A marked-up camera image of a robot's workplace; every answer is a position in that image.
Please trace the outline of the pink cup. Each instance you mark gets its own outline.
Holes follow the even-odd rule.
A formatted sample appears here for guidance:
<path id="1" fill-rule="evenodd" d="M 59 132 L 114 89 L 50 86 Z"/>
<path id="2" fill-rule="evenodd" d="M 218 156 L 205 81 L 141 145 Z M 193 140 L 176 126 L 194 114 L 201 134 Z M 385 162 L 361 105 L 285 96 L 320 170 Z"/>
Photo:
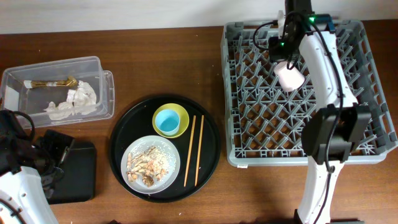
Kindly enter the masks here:
<path id="1" fill-rule="evenodd" d="M 287 68 L 287 62 L 280 62 L 274 67 L 274 73 L 278 78 L 278 82 L 282 89 L 286 92 L 291 92 L 300 88 L 305 77 L 294 67 L 291 70 Z"/>

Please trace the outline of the wooden chopstick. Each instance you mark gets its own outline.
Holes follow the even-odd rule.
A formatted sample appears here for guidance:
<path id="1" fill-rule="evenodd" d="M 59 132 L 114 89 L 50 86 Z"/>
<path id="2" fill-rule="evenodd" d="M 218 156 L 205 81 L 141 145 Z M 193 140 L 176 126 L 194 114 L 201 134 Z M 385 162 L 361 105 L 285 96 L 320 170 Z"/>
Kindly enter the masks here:
<path id="1" fill-rule="evenodd" d="M 185 167 L 185 176 L 184 176 L 184 182 L 183 186 L 187 186 L 187 178 L 188 178 L 188 172 L 189 172 L 189 167 L 190 167 L 190 158 L 191 158 L 191 153 L 192 153 L 192 144 L 193 144 L 193 138 L 194 138 L 194 133 L 195 133 L 195 123 L 196 123 L 196 115 L 193 115 L 193 120 L 192 120 L 192 128 L 190 131 L 190 140 L 189 140 L 189 145 L 188 145 L 188 155 L 187 155 L 187 162 L 186 162 L 186 167 Z"/>
<path id="2" fill-rule="evenodd" d="M 200 168 L 200 156 L 201 156 L 201 145 L 202 145 L 202 137 L 203 137 L 203 127 L 204 127 L 204 120 L 205 116 L 201 116 L 201 123 L 200 123 L 200 135 L 199 135 L 199 142 L 198 142 L 198 150 L 197 150 L 197 164 L 195 170 L 195 187 L 198 184 L 198 173 Z"/>

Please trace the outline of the yellow-green bowl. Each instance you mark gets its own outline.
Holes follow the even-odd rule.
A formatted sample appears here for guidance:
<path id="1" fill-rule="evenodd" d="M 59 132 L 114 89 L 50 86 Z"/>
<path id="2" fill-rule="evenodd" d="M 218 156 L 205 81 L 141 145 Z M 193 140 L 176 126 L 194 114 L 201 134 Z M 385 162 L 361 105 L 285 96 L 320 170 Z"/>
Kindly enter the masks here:
<path id="1" fill-rule="evenodd" d="M 164 134 L 162 134 L 155 126 L 155 117 L 158 114 L 158 112 L 160 112 L 161 110 L 166 110 L 166 109 L 171 109 L 174 110 L 178 113 L 178 115 L 180 116 L 180 127 L 179 130 L 177 131 L 176 134 L 174 134 L 173 136 L 166 136 Z M 152 125 L 153 128 L 155 129 L 155 131 L 160 134 L 161 136 L 165 137 L 165 138 L 177 138 L 179 136 L 181 136 L 186 129 L 188 128 L 189 125 L 189 115 L 187 110 L 182 107 L 181 105 L 178 105 L 176 103 L 167 103 L 165 105 L 160 106 L 154 113 L 153 117 L 152 117 Z"/>

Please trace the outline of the light blue cup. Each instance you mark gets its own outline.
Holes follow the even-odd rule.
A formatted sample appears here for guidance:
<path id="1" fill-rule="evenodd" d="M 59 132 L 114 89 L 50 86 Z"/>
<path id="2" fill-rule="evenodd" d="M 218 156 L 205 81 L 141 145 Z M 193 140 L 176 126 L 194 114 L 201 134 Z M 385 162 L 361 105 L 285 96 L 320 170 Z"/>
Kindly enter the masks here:
<path id="1" fill-rule="evenodd" d="M 171 109 L 161 110 L 155 117 L 156 128 L 166 136 L 173 136 L 180 127 L 180 116 Z"/>

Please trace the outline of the grey plate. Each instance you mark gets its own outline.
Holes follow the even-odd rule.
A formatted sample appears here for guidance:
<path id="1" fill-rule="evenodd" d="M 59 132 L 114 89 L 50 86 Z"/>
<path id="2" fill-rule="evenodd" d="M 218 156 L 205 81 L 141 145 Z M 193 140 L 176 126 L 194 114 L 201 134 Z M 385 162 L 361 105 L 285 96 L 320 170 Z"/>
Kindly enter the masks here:
<path id="1" fill-rule="evenodd" d="M 135 182 L 129 182 L 126 175 L 127 155 L 130 152 L 145 151 L 150 146 L 155 146 L 157 149 L 160 149 L 161 151 L 164 151 L 167 155 L 169 155 L 169 173 L 161 181 L 155 181 L 155 184 L 152 187 L 146 187 L 142 183 L 141 179 Z M 168 139 L 154 135 L 144 136 L 135 140 L 127 147 L 122 156 L 120 168 L 121 177 L 123 178 L 123 182 L 127 184 L 128 189 L 140 194 L 152 195 L 165 190 L 166 188 L 171 186 L 171 184 L 176 180 L 180 170 L 180 156 L 177 148 Z"/>

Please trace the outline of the food scraps with rice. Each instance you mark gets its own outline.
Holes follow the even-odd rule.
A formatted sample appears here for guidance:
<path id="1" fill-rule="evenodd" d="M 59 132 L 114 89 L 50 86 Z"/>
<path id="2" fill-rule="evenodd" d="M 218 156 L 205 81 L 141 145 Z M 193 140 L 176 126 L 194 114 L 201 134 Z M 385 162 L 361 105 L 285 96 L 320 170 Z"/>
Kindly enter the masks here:
<path id="1" fill-rule="evenodd" d="M 146 187 L 152 187 L 155 181 L 161 181 L 169 173 L 169 168 L 169 155 L 155 146 L 127 155 L 126 175 L 129 182 L 141 179 Z"/>

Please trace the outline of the white napkin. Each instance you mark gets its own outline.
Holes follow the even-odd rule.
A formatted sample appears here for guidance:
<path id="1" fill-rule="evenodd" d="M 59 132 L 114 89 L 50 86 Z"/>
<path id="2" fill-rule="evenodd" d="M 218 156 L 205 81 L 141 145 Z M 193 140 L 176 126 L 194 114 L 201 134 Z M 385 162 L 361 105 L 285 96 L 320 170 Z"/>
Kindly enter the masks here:
<path id="1" fill-rule="evenodd" d="M 52 112 L 52 114 L 49 114 L 49 118 L 54 121 L 62 120 L 78 113 L 88 115 L 96 111 L 94 107 L 96 99 L 96 93 L 91 85 L 87 82 L 79 81 L 76 90 L 68 91 L 67 99 L 64 102 L 56 106 L 51 101 L 44 111 Z"/>

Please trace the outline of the gold coffee stick wrapper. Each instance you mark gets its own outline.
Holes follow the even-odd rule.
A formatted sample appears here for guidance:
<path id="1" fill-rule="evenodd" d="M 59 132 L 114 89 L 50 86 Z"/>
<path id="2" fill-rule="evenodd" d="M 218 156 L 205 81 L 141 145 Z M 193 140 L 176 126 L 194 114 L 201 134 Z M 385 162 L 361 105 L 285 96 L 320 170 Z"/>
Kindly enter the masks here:
<path id="1" fill-rule="evenodd" d="M 78 81 L 69 76 L 66 80 L 24 80 L 23 84 L 27 89 L 58 86 L 74 87 L 78 85 Z"/>

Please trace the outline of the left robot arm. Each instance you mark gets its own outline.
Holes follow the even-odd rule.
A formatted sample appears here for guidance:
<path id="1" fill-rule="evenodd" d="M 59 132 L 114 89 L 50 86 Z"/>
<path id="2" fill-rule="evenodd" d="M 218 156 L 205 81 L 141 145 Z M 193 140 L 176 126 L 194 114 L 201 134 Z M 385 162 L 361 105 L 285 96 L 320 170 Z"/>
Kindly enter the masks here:
<path id="1" fill-rule="evenodd" d="M 48 199 L 63 179 L 75 138 L 48 130 L 37 141 L 30 116 L 1 111 L 1 223 L 57 223 Z"/>

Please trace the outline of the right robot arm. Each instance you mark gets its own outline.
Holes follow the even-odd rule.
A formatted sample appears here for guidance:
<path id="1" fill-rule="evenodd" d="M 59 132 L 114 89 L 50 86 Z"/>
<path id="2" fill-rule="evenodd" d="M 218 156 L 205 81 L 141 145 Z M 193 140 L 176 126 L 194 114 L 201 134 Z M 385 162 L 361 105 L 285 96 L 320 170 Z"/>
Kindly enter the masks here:
<path id="1" fill-rule="evenodd" d="M 268 41 L 274 72 L 285 91 L 303 86 L 296 64 L 303 59 L 315 92 L 316 113 L 301 133 L 308 158 L 302 201 L 295 223 L 330 223 L 330 206 L 337 178 L 361 140 L 371 112 L 350 90 L 336 46 L 336 29 L 329 14 L 315 14 L 310 0 L 286 1 L 274 21 L 279 34 Z"/>

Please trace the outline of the grey dishwasher rack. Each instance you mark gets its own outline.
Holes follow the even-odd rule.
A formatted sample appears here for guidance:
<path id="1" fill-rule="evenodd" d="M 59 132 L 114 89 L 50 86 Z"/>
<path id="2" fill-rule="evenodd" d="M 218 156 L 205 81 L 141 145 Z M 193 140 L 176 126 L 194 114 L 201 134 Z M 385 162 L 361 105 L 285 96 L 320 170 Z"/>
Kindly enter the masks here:
<path id="1" fill-rule="evenodd" d="M 371 119 L 349 164 L 377 164 L 397 147 L 397 135 L 361 21 L 336 21 L 338 56 L 350 90 L 368 106 Z M 253 45 L 266 43 L 278 30 L 264 21 L 230 22 L 221 38 L 225 89 L 228 162 L 248 166 L 304 166 L 300 134 L 315 114 L 309 79 L 285 92 L 268 53 Z"/>

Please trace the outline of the white rack label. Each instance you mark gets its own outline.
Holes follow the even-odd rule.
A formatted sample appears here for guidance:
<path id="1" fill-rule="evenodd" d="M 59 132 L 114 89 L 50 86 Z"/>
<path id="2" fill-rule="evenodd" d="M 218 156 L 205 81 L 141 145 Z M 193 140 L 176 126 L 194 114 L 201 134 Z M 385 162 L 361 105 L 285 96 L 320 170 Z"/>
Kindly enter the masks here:
<path id="1" fill-rule="evenodd" d="M 247 169 L 247 168 L 248 168 L 248 165 L 247 165 L 247 164 L 238 164 L 238 165 L 237 165 L 237 168 L 238 168 L 238 169 Z"/>

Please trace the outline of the clear plastic waste bin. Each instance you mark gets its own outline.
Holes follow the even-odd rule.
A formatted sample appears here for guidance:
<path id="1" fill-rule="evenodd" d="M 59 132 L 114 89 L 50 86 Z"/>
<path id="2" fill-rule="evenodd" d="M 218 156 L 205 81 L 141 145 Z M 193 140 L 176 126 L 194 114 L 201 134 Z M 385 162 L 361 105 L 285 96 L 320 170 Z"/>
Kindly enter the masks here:
<path id="1" fill-rule="evenodd" d="M 27 89 L 24 80 L 66 80 L 69 76 L 78 82 L 87 82 L 94 89 L 97 99 L 96 111 L 81 115 L 71 115 L 54 121 L 49 118 L 52 112 L 46 112 L 52 101 L 57 106 L 67 99 L 69 90 L 77 86 L 41 87 Z M 29 115 L 37 128 L 64 124 L 82 123 L 110 119 L 114 115 L 115 90 L 113 74 L 103 70 L 98 57 L 80 57 L 53 62 L 37 63 L 7 68 L 1 76 L 1 109 L 20 111 Z"/>

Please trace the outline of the round black serving tray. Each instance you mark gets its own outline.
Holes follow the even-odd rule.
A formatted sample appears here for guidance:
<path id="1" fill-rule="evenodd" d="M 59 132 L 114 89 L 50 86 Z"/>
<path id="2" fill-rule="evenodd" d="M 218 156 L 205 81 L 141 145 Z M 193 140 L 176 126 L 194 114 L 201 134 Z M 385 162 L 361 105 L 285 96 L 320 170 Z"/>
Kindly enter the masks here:
<path id="1" fill-rule="evenodd" d="M 185 167 L 188 155 L 188 145 L 192 125 L 177 138 L 170 141 L 177 148 L 180 156 L 180 170 L 176 180 L 165 190 L 156 194 L 140 194 L 128 189 L 121 177 L 121 159 L 127 147 L 135 140 L 156 135 L 152 125 L 152 117 L 160 106 L 167 103 L 176 103 L 184 107 L 190 118 L 196 115 L 195 133 L 192 145 L 190 167 L 187 178 L 187 186 L 183 186 Z M 195 187 L 195 170 L 197 164 L 197 150 L 200 135 L 201 116 L 205 116 L 203 137 L 201 145 L 200 168 L 198 184 Z M 148 98 L 128 110 L 116 123 L 110 140 L 109 163 L 115 178 L 131 194 L 143 200 L 157 203 L 174 202 L 186 198 L 200 190 L 214 173 L 221 153 L 220 134 L 214 119 L 195 101 L 177 95 L 159 95 Z"/>

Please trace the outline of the black rectangular tray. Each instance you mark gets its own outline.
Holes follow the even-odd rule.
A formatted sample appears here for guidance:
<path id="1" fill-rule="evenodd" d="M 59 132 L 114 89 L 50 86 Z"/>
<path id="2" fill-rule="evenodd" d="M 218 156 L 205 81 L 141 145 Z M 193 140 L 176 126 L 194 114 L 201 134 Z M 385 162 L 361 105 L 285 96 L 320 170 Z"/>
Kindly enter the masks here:
<path id="1" fill-rule="evenodd" d="M 95 196 L 96 148 L 92 142 L 74 144 L 61 169 L 65 175 L 55 184 L 50 205 L 91 200 Z"/>

